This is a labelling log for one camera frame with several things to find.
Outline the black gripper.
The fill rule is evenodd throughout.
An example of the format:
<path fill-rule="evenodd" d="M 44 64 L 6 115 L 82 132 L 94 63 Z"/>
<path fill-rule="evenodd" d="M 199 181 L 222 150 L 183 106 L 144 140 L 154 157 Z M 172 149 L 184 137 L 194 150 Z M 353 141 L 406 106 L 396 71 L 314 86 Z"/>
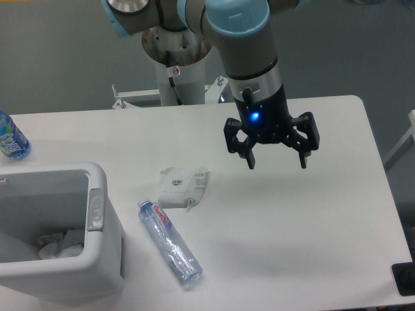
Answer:
<path fill-rule="evenodd" d="M 224 125 L 229 153 L 238 153 L 252 170 L 255 167 L 252 148 L 256 141 L 260 144 L 282 142 L 298 152 L 301 167 L 307 168 L 307 158 L 312 151 L 318 150 L 320 144 L 314 115 L 307 111 L 299 117 L 292 118 L 283 85 L 272 96 L 259 101 L 254 100 L 251 87 L 246 87 L 242 92 L 242 98 L 243 100 L 235 101 L 241 121 L 228 118 Z M 247 134 L 244 141 L 237 137 L 240 131 Z"/>

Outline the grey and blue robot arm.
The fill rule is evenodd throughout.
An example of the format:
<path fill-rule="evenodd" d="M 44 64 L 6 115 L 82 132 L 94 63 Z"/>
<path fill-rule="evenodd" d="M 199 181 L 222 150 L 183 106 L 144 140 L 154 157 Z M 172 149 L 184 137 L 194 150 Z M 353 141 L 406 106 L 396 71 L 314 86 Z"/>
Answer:
<path fill-rule="evenodd" d="M 292 117 L 279 73 L 270 18 L 297 1 L 103 1 L 119 36 L 142 35 L 146 54 L 167 75 L 171 97 L 183 104 L 178 75 L 220 54 L 239 119 L 224 125 L 228 151 L 255 165 L 256 144 L 282 143 L 298 152 L 302 167 L 319 147 L 313 114 Z"/>

